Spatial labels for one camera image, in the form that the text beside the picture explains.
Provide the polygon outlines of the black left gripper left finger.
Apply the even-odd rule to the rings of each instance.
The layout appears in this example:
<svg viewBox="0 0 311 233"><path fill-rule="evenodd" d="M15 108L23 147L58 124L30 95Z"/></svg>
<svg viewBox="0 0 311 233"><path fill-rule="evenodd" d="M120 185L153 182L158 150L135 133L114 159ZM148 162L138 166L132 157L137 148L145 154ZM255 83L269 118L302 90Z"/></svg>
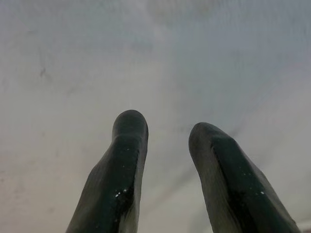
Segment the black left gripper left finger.
<svg viewBox="0 0 311 233"><path fill-rule="evenodd" d="M111 144L91 170L65 233L137 233L148 135L137 110L117 116Z"/></svg>

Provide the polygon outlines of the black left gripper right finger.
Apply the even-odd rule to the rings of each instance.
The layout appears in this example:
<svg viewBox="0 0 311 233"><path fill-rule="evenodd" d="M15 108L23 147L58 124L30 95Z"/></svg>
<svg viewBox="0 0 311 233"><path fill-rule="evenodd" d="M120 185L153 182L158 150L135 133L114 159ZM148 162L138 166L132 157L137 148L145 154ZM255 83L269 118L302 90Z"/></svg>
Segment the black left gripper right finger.
<svg viewBox="0 0 311 233"><path fill-rule="evenodd" d="M216 126L189 136L213 233L301 233L263 172Z"/></svg>

